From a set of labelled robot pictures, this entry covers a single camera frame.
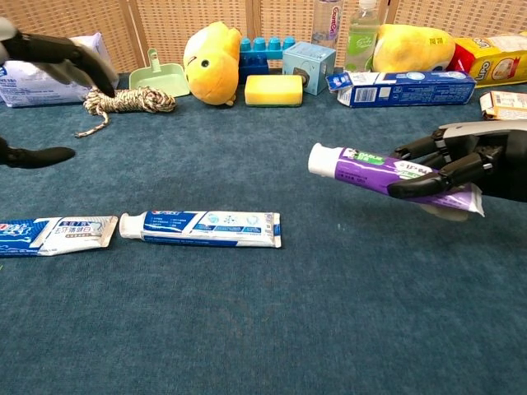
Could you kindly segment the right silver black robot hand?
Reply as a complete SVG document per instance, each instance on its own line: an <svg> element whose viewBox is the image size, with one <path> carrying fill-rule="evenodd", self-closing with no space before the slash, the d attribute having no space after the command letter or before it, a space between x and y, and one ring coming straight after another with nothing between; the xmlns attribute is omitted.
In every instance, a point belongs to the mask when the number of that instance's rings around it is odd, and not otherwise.
<svg viewBox="0 0 527 395"><path fill-rule="evenodd" d="M441 125L431 135L399 146L391 157L425 159L432 172L387 187L392 198L424 198L474 184L482 194L526 201L526 121L492 120Z"/></svg>

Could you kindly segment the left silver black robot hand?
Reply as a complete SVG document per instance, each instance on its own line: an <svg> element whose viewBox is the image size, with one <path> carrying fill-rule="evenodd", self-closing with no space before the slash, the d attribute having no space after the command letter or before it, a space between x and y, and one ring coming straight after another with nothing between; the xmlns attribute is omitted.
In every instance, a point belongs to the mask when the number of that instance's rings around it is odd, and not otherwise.
<svg viewBox="0 0 527 395"><path fill-rule="evenodd" d="M21 32L6 17L1 18L1 63L31 63L64 85L73 82L96 87L115 96L116 71L97 52L72 39ZM19 169L40 169L72 159L76 152L65 146L28 150L1 140L1 164Z"/></svg>

